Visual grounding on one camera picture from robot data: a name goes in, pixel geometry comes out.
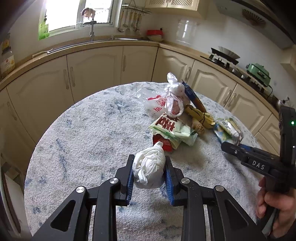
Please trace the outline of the person's right hand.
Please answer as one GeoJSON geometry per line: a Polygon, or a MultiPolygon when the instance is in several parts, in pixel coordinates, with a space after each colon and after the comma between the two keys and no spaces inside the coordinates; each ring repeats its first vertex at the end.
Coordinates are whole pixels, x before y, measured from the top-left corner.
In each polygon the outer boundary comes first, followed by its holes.
{"type": "Polygon", "coordinates": [[[257,194],[256,215],[262,219],[268,205],[278,209],[280,212],[274,221],[271,237],[282,238],[292,230],[295,222],[295,189],[292,188],[287,194],[267,192],[265,181],[263,177],[258,184],[261,189],[257,194]]]}

